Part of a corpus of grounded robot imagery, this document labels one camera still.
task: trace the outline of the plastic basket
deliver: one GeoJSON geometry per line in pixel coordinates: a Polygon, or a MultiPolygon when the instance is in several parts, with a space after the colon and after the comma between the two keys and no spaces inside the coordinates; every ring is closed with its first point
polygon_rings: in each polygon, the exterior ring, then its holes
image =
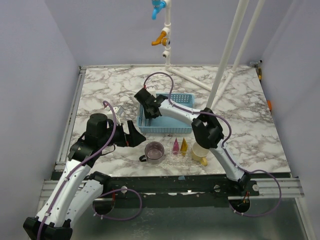
{"type": "MultiPolygon", "coordinates": [[[[168,93],[157,93],[156,95],[168,96],[168,93]]],[[[192,108],[195,103],[195,96],[189,93],[172,93],[171,100],[177,104],[192,108]]],[[[190,134],[192,127],[184,122],[168,116],[159,116],[153,119],[146,119],[144,108],[140,105],[137,117],[137,125],[141,133],[153,134],[190,134]]]]}

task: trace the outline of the blue valve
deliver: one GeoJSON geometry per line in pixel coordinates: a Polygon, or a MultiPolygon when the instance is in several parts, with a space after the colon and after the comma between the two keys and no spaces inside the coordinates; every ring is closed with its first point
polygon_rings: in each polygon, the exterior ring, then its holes
{"type": "Polygon", "coordinates": [[[164,9],[167,4],[165,1],[161,0],[152,0],[153,4],[153,12],[152,12],[152,19],[155,20],[157,18],[157,14],[160,13],[161,9],[164,9]]]}

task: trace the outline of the wall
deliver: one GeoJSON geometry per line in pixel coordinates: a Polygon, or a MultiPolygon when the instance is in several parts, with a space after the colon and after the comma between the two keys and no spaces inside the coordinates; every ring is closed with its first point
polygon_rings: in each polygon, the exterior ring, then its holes
{"type": "Polygon", "coordinates": [[[79,68],[43,0],[0,7],[0,233],[23,240],[63,137],[79,68]]]}
{"type": "Polygon", "coordinates": [[[320,238],[320,2],[295,1],[297,11],[265,52],[262,86],[294,176],[306,195],[320,238]]]}
{"type": "MultiPolygon", "coordinates": [[[[151,0],[45,0],[79,65],[162,64],[165,11],[152,20],[151,0]]],[[[172,0],[172,63],[219,64],[238,0],[172,0]]],[[[258,0],[242,22],[233,63],[258,0]]],[[[241,59],[259,60],[292,0],[267,0],[241,59]]]]}

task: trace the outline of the cup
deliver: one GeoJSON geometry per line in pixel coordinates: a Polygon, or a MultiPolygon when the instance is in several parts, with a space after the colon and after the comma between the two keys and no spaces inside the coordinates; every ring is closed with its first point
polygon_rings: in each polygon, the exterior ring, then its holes
{"type": "Polygon", "coordinates": [[[139,160],[140,162],[159,164],[165,157],[164,146],[160,142],[152,141],[145,146],[144,155],[142,155],[139,160]]]}
{"type": "Polygon", "coordinates": [[[207,166],[207,158],[206,156],[209,153],[209,149],[205,149],[200,146],[198,143],[194,143],[191,149],[191,157],[194,161],[201,163],[203,166],[207,166]]]}

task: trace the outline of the marble countertop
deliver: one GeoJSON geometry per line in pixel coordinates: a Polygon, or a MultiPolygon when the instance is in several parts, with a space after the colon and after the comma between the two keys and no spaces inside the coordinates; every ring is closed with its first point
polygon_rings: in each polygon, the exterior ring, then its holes
{"type": "MultiPolygon", "coordinates": [[[[175,67],[191,77],[212,85],[218,70],[217,66],[184,66],[175,67]]],[[[231,70],[227,67],[221,84],[231,70]]],[[[124,129],[129,133],[127,120],[137,122],[139,104],[134,95],[142,88],[144,79],[151,73],[165,72],[164,67],[117,67],[88,68],[81,92],[73,128],[71,144],[86,130],[87,120],[93,113],[106,113],[103,100],[113,106],[121,105],[125,112],[121,116],[124,129]]],[[[169,73],[174,80],[173,93],[190,93],[195,96],[194,108],[203,109],[206,106],[209,91],[169,73]]],[[[171,81],[164,75],[150,78],[148,87],[155,87],[158,93],[168,93],[171,81]]],[[[240,164],[249,171],[262,169],[268,172],[290,172],[284,150],[282,148],[271,113],[268,109],[262,87],[256,71],[247,66],[240,66],[236,76],[227,86],[214,112],[226,118],[232,127],[232,136],[228,146],[240,164]]],[[[224,135],[228,128],[221,123],[224,135]]],[[[199,175],[224,174],[225,171],[209,154],[208,166],[202,166],[192,161],[189,155],[185,158],[170,154],[170,148],[175,138],[179,143],[183,137],[191,145],[195,142],[191,134],[144,134],[147,140],[135,148],[117,147],[113,153],[101,156],[91,172],[99,171],[111,176],[165,176],[165,175],[199,175]],[[161,142],[166,149],[166,159],[158,165],[140,162],[147,143],[161,142]]]]}

